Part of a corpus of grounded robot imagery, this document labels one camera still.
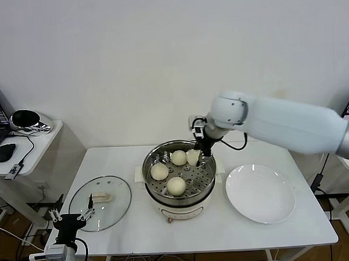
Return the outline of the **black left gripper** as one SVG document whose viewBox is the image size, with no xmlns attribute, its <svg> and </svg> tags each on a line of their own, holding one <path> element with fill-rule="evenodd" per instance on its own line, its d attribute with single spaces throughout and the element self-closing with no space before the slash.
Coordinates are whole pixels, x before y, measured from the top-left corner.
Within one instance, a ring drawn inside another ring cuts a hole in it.
<svg viewBox="0 0 349 261">
<path fill-rule="evenodd" d="M 89 195 L 87 210 L 81 215 L 79 213 L 60 214 L 63 204 L 63 194 L 55 201 L 52 208 L 48 210 L 55 229 L 58 230 L 56 244 L 74 244 L 78 230 L 84 228 L 87 222 L 94 216 L 94 200 Z"/>
</svg>

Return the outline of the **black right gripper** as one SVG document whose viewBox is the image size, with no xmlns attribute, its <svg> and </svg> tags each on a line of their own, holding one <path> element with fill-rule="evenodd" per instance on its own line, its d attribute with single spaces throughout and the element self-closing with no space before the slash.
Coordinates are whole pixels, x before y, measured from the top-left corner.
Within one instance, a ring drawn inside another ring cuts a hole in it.
<svg viewBox="0 0 349 261">
<path fill-rule="evenodd" d="M 205 157 L 211 156 L 212 147 L 216 142 L 218 142 L 218 139 L 213 139 L 208 135 L 195 139 L 195 149 L 200 151 L 198 156 L 199 167 L 205 164 Z"/>
</svg>

